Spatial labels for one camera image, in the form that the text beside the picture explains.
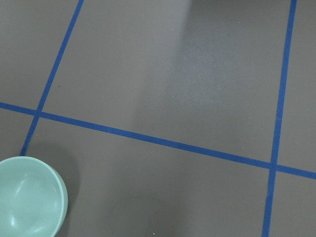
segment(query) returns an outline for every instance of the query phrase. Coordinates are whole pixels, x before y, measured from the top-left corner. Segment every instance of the gray floor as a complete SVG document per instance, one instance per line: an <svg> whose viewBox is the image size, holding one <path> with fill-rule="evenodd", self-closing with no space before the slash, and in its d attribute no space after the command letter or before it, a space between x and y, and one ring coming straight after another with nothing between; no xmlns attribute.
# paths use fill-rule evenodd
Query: gray floor
<svg viewBox="0 0 316 237"><path fill-rule="evenodd" d="M0 102L35 109L76 0L0 2ZM289 0L86 0L44 112L270 162ZM316 172L316 2L297 3L278 163ZM32 116L0 109L0 160ZM269 170L44 118L58 237L261 236ZM316 181L277 172L271 237L314 236Z"/></svg>

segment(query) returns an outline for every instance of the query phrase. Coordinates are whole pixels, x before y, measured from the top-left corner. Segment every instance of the mint green bowl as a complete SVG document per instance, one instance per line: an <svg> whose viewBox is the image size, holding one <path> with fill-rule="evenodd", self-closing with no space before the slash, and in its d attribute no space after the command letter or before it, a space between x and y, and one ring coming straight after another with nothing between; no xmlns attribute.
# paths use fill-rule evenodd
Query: mint green bowl
<svg viewBox="0 0 316 237"><path fill-rule="evenodd" d="M64 181L32 157L0 162L0 237L54 237L66 216Z"/></svg>

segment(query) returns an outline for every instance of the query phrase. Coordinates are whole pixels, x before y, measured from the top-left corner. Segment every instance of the bowl rim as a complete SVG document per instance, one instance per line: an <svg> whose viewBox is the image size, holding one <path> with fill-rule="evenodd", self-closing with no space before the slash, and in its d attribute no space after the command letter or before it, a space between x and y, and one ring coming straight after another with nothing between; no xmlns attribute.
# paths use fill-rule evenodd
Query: bowl rim
<svg viewBox="0 0 316 237"><path fill-rule="evenodd" d="M11 157L11 158L7 158L4 159L2 161L0 161L0 166L4 163L10 162L12 160L32 160L35 161L39 164L41 164L43 167L45 167L55 178L55 181L57 182L58 188L59 188L59 193L60 193L60 198L61 198L61 208L60 208L60 212L59 212L59 217L58 217L58 222L56 223L55 229L51 234L51 237L54 237L57 232L59 231L60 227L63 224L63 215L64 215L64 211L65 211L65 197L64 197L64 190L63 190L63 186L62 183L63 180L61 181L58 177L58 175L56 174L57 171L55 171L50 165L46 164L44 161L41 161L40 159L37 158L33 158L33 157L24 157L24 156L19 156L19 157Z"/></svg>

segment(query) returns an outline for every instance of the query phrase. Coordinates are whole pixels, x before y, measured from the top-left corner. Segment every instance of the round container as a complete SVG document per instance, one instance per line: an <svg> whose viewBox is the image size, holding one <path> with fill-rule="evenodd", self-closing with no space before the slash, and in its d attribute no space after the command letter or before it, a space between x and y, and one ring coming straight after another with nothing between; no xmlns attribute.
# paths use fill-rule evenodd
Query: round container
<svg viewBox="0 0 316 237"><path fill-rule="evenodd" d="M54 237L67 212L63 179L32 157L0 162L0 237Z"/></svg>

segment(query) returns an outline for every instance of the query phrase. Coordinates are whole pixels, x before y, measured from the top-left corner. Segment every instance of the blue line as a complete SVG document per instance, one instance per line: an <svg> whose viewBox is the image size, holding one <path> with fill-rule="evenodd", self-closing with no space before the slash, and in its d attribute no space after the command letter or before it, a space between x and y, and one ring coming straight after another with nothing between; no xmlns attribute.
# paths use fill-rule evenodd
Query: blue line
<svg viewBox="0 0 316 237"><path fill-rule="evenodd" d="M44 104L45 104L46 99L48 97L48 93L50 91L51 85L53 84L56 72L58 70L59 64L60 64L61 59L63 57L63 54L65 52L68 40L69 40L70 35L71 35L71 33L73 31L73 28L75 26L75 23L76 23L76 20L78 18L78 15L80 13L80 9L81 9L82 4L83 4L83 0L79 0L78 3L77 3L76 9L75 9L74 14L73 14L73 16L71 18L71 21L69 23L69 26L68 26L68 29L66 31L65 37L64 37L63 42L62 42L62 44L61 44L61 46L59 48L59 51L58 51L57 57L55 59L54 65L53 65L53 67L51 69L51 72L49 74L49 77L48 77L47 83L45 85L43 94L41 95L41 98L40 98L38 107L36 109L35 115L33 117L30 129L29 129L28 134L27 134L27 136L25 138L25 141L24 141L24 144L23 144L20 156L25 156L26 151L28 149L28 146L29 146L29 144L31 142L32 136L34 134L34 131L35 131L36 126L37 126L37 123L38 123L39 118L40 118L40 113L41 113L41 111L44 108Z"/></svg>
<svg viewBox="0 0 316 237"><path fill-rule="evenodd" d="M0 108L6 109L6 110L11 110L11 111L18 112L18 113L27 114L27 115L34 115L36 113L36 110L27 109L27 108L23 108L23 107L20 107L20 106L6 104L6 103L2 103L2 102L0 102ZM231 154L228 154L228 153L223 153L223 152L218 152L218 151L214 151L214 150L210 150L210 149L195 147L195 146L186 145L186 144L183 144L183 143L172 142L172 141L168 141L168 140L165 140L165 139L160 139L160 138L146 136L146 135L142 135L142 134L138 134L138 133L128 132L128 131L120 130L120 129L117 129L117 128L106 127L106 126L103 126L103 125L90 123L90 122L85 122L85 121L81 121L81 120L77 120L77 119L73 119L73 118L67 118L67 117L54 115L54 114L50 114L50 113L42 112L42 113L40 113L39 117L40 118L44 118L44 119L50 119L50 120L58 121L58 122L63 122L63 123L67 123L67 124L71 124L71 125L75 125L75 126L80 126L80 127L84 127L84 128L88 128L88 129L93 129L93 130L97 130L97 131L109 132L111 134L116 134L116 135L122 135L122 136L130 137L130 138L133 138L133 139L137 139L137 137L145 136L145 137L147 137L146 141L147 142L151 142L151 143L155 143L154 142L155 140L158 140L158 141L162 140L162 141L166 141L167 142L167 145L166 144L165 145L168 146L168 147L175 147L176 144L179 144L178 147L177 147L178 149L181 149L181 146L183 146L183 147L191 147L191 148L198 148L198 149L205 150L204 153L200 152L199 154L204 154L204 155L207 155L207 156L212 156L212 157L217 157L217 158L224 158L226 156L228 156L228 157L234 156L236 158L240 158L241 160L246 159L246 162L242 162L242 163L245 163L245 164L253 165L252 162L256 163L255 162L256 160L250 159L250 158L239 157L239 156L231 155ZM185 149L185 150L195 153L194 149ZM266 168L266 169L270 169L271 165L268 162L259 161L259 165L255 165L255 166ZM311 172L311 171L307 171L307 170L301 170L301 169L292 168L292 167L283 166L283 165L277 165L276 166L276 170L279 171L279 172L288 173L288 174L292 174L292 175L297 175L297 176L301 176L301 177L305 177L305 178L316 179L316 173L315 172Z"/></svg>
<svg viewBox="0 0 316 237"><path fill-rule="evenodd" d="M15 112L19 112L19 113L23 113L23 114L26 114L26 115L35 115L35 113L36 113L35 110L31 110L31 109L27 109L27 108L23 108L23 107L20 107L20 106L7 104L7 103L2 103L2 102L0 102L0 108L6 109L6 110L15 111Z"/></svg>
<svg viewBox="0 0 316 237"><path fill-rule="evenodd" d="M272 207L273 207L273 196L274 196L276 172L277 172L278 150L279 150L279 145L280 145L282 117L283 117L283 108L284 108L284 100L285 100L286 81L287 81L287 72L288 72L288 64L289 64L289 57L290 57L295 9L296 9L296 0L292 0L291 6L290 6L289 17L288 17L288 23L287 23L286 37L285 37L280 88L279 88L278 102L277 102L277 109L276 109L275 131L274 131L273 145L272 145L272 152L271 152L271 169L269 172L269 179L268 179L268 191L267 191L267 198L266 198L265 215L264 215L264 220L263 220L262 237L268 237L269 232L270 232L271 213L272 213Z"/></svg>
<svg viewBox="0 0 316 237"><path fill-rule="evenodd" d="M276 167L276 170L279 172L288 173L288 174L297 175L297 176L302 176L305 178L316 179L316 173L311 172L311 171L296 169L296 168L287 167L287 166L283 166L283 165L278 165Z"/></svg>
<svg viewBox="0 0 316 237"><path fill-rule="evenodd" d="M256 159L236 156L236 155L232 155L232 154L228 154L228 153L224 153L224 152L219 152L219 151L214 151L214 150L210 150L210 149L206 149L206 148L202 148L202 147L187 145L184 143L169 141L169 140L162 139L162 138L157 138L157 137L152 137L152 136L139 134L139 133L135 133L135 132L125 131L125 130L121 130L118 128L103 126L103 125L99 125L99 124L95 124L95 123L91 123L91 122L85 122L85 121L81 121L81 120L77 120L77 119L73 119L73 118L67 118L64 116L53 115L50 113L42 112L40 114L40 117L45 118L45 119L58 121L58 122L71 124L71 125L75 125L75 126L79 126L79 127L85 127L85 128L89 128L89 129L93 129L93 130L97 130L97 131L107 132L110 134L115 134L115 135L124 136L124 137L128 137L128 138L133 138L133 139L140 140L140 141L155 143L155 144L163 145L166 147L172 147L172 148L176 148L176 149L180 149L180 150L184 150L184 151L189 151L189 152L193 152L193 153L198 153L198 154L202 154L202 155L207 155L207 156L211 156L211 157L216 157L216 158L226 159L226 160L235 161L235 162L239 162L239 163L249 164L249 165L256 166L256 167L261 167L261 168L266 168L266 169L270 168L270 163L265 162L265 161L260 161L260 160L256 160Z"/></svg>

